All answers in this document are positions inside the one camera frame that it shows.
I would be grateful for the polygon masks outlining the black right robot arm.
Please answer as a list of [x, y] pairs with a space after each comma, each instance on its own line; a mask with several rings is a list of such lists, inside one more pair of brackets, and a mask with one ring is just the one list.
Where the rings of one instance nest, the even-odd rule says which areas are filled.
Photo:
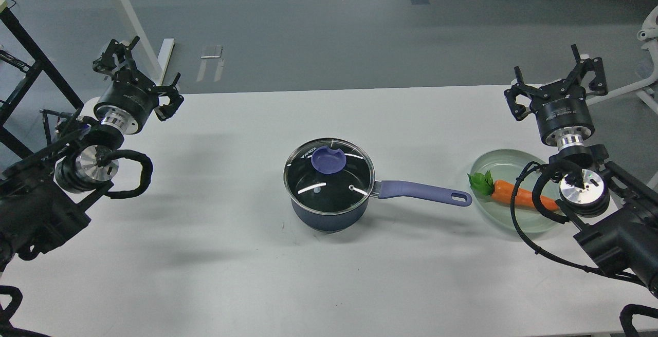
[[[606, 278], [634, 283], [656, 296], [657, 196], [645, 183], [609, 159], [602, 144], [586, 146], [595, 131], [588, 96], [606, 96], [601, 58], [586, 58], [572, 45], [576, 61], [565, 79], [535, 87], [515, 67], [515, 82], [504, 96], [517, 121], [534, 115], [540, 140], [558, 149], [547, 164], [529, 162], [517, 177], [510, 215], [520, 239], [537, 255]], [[544, 250], [523, 232], [516, 216], [520, 184], [533, 172], [540, 176], [531, 205], [545, 218], [577, 228], [574, 239], [594, 262], [576, 264]]]

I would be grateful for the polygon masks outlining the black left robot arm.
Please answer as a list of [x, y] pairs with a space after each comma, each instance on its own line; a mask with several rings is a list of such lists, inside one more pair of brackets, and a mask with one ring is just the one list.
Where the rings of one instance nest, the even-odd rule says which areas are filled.
[[173, 117], [184, 102], [179, 76], [157, 85], [138, 69], [129, 44], [110, 41], [93, 70], [111, 84], [85, 116], [67, 116], [56, 141], [3, 171], [2, 270], [15, 256], [33, 260], [72, 239], [91, 219], [87, 210], [101, 197], [129, 199], [143, 194], [154, 166], [141, 152], [122, 149], [124, 137], [140, 133], [148, 117]]

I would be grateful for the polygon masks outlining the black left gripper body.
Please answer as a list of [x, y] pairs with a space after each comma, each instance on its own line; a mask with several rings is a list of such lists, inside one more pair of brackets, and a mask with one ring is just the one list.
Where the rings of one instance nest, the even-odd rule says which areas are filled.
[[111, 113], [122, 114], [124, 134], [140, 133], [158, 105], [158, 97], [130, 82], [112, 81], [94, 106], [94, 115], [102, 121]]

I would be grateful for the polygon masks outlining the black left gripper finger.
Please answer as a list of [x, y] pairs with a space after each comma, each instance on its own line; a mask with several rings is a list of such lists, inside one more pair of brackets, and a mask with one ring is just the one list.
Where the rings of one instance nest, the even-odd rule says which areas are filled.
[[138, 69], [132, 54], [132, 49], [136, 47], [139, 40], [138, 36], [135, 36], [129, 44], [110, 40], [105, 51], [93, 61], [93, 71], [109, 77], [116, 88], [154, 89], [155, 82]]
[[153, 87], [153, 95], [158, 98], [166, 97], [169, 100], [167, 104], [158, 105], [154, 108], [157, 119], [160, 121], [167, 121], [173, 117], [184, 102], [184, 97], [178, 90], [180, 77], [181, 73], [176, 73], [176, 76], [170, 85]]

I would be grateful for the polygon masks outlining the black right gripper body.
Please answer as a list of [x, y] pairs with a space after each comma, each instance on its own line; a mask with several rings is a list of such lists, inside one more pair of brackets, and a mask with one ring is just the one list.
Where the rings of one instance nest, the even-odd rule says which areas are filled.
[[580, 134], [586, 140], [595, 132], [583, 87], [549, 93], [547, 100], [534, 98], [529, 109], [534, 113], [540, 140], [545, 145], [557, 146], [564, 134]]

